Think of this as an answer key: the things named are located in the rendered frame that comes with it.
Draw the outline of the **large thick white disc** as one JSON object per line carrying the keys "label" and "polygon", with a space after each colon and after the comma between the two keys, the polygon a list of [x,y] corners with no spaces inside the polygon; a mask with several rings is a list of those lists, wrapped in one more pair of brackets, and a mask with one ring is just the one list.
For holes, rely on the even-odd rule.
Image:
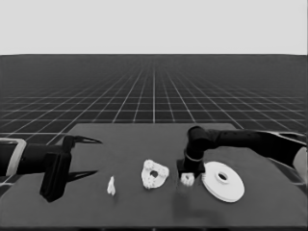
{"label": "large thick white disc", "polygon": [[201,181],[214,197],[234,203],[244,196],[244,182],[233,168],[215,161],[205,163],[204,167]]}

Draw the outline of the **small white T-shaped piece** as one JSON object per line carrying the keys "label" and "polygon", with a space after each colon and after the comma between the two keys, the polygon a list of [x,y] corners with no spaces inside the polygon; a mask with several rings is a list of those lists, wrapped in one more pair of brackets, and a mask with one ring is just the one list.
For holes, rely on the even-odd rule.
{"label": "small white T-shaped piece", "polygon": [[107,193],[111,195],[116,194],[115,178],[113,176],[110,178],[110,181],[108,183]]}

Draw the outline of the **white round carrier with pins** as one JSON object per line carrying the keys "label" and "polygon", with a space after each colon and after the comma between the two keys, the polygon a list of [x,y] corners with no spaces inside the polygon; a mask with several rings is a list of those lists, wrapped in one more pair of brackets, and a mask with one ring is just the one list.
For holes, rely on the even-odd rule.
{"label": "white round carrier with pins", "polygon": [[146,170],[146,169],[143,168],[142,171],[141,171],[142,183],[143,183],[144,179],[153,178],[154,179],[154,188],[153,189],[157,189],[157,188],[162,187],[164,185],[164,183],[166,182],[167,178],[163,178],[159,175],[158,170],[159,170],[159,167],[161,167],[161,166],[162,166],[161,164],[154,162],[154,168],[152,170]]}

